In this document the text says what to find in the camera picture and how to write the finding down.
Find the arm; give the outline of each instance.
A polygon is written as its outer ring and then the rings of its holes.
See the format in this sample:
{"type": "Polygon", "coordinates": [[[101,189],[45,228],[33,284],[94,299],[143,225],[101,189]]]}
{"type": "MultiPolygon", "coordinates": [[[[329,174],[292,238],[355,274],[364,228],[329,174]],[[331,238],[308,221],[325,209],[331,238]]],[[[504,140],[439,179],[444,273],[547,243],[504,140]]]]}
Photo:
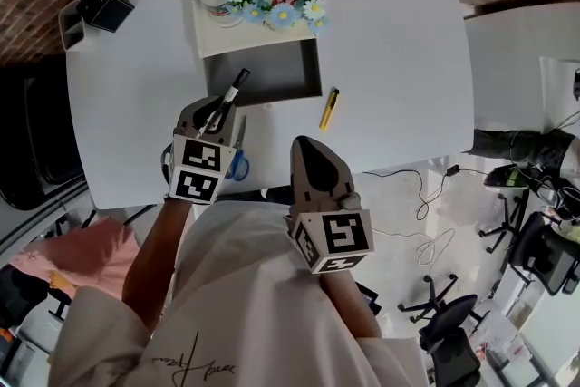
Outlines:
{"type": "Polygon", "coordinates": [[[349,271],[323,274],[320,284],[355,339],[382,336],[374,314],[349,271]]]}
{"type": "Polygon", "coordinates": [[[163,310],[190,209],[191,204],[187,201],[170,199],[165,202],[125,278],[122,301],[152,332],[163,310]]]}

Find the person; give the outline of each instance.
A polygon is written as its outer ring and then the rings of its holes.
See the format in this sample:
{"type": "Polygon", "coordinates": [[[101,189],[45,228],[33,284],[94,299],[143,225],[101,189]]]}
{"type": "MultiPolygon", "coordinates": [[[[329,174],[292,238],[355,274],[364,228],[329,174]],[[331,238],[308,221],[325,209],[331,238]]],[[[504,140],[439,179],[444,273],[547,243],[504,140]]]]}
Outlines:
{"type": "Polygon", "coordinates": [[[529,163],[565,178],[580,177],[580,139],[554,129],[538,131],[473,131],[473,147],[466,153],[490,159],[529,163]]]}
{"type": "Polygon", "coordinates": [[[427,387],[416,339],[382,338],[350,272],[311,274],[288,206],[221,201],[181,240],[189,210],[163,205],[122,301],[77,292],[50,387],[427,387]]]}

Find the shelf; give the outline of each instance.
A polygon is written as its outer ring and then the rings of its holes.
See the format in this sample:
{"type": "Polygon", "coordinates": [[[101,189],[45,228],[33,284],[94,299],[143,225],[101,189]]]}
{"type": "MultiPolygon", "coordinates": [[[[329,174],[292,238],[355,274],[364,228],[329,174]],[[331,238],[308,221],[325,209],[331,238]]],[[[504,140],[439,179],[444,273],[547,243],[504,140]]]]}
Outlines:
{"type": "Polygon", "coordinates": [[[322,96],[314,39],[221,53],[204,58],[204,65],[208,95],[225,95],[242,68],[251,72],[238,107],[322,96]]]}
{"type": "Polygon", "coordinates": [[[315,38],[304,20],[300,20],[292,28],[281,31],[272,31],[260,24],[249,24],[246,21],[226,28],[218,26],[211,20],[199,0],[192,0],[191,4],[198,51],[202,58],[250,47],[315,38]]]}

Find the desk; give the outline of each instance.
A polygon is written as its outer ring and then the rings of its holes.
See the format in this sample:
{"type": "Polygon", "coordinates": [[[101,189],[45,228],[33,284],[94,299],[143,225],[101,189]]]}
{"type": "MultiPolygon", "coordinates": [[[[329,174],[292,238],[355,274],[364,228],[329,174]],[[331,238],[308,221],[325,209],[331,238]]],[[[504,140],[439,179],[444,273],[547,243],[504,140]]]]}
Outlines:
{"type": "MultiPolygon", "coordinates": [[[[207,95],[191,0],[131,1],[136,8],[117,33],[99,31],[92,48],[67,53],[72,121],[98,208],[162,200],[168,188],[160,154],[182,108],[207,95]]],[[[299,134],[327,144],[353,172],[471,147],[473,92],[459,0],[327,2],[333,24],[317,41],[323,95],[240,109],[252,169],[223,192],[288,184],[299,134]],[[333,87],[341,100],[321,132],[333,87]]]]}
{"type": "Polygon", "coordinates": [[[580,3],[514,8],[465,25],[479,128],[542,131],[578,110],[580,3]]]}

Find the white cable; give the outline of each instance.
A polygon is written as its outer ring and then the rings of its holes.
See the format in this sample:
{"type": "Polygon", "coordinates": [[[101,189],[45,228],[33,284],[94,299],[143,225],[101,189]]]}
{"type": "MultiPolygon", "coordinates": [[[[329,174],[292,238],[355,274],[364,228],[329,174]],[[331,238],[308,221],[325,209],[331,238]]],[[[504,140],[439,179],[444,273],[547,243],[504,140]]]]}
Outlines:
{"type": "Polygon", "coordinates": [[[445,250],[447,249],[447,247],[450,245],[451,241],[455,237],[455,229],[453,227],[451,229],[447,229],[445,232],[439,234],[435,238],[427,236],[426,234],[422,234],[421,232],[417,232],[415,234],[409,234],[407,236],[404,234],[389,234],[387,232],[383,232],[383,231],[380,231],[378,229],[373,229],[373,231],[376,232],[377,234],[381,234],[382,236],[386,236],[386,237],[405,237],[405,238],[416,237],[416,236],[425,237],[427,239],[427,241],[423,242],[421,245],[419,245],[417,247],[417,253],[419,254],[419,256],[417,258],[417,264],[419,266],[429,266],[430,267],[429,273],[428,273],[429,275],[431,275],[431,270],[433,269],[433,267],[435,267],[435,265],[437,264],[437,261],[440,259],[441,255],[443,255],[443,252],[445,252],[445,250]],[[447,234],[451,234],[451,238],[449,239],[447,244],[445,244],[445,247],[443,247],[441,249],[441,251],[439,252],[439,254],[437,255],[437,242],[439,242],[447,234]],[[421,262],[421,260],[423,259],[425,254],[428,253],[429,250],[430,250],[429,259],[426,262],[421,262]]]}

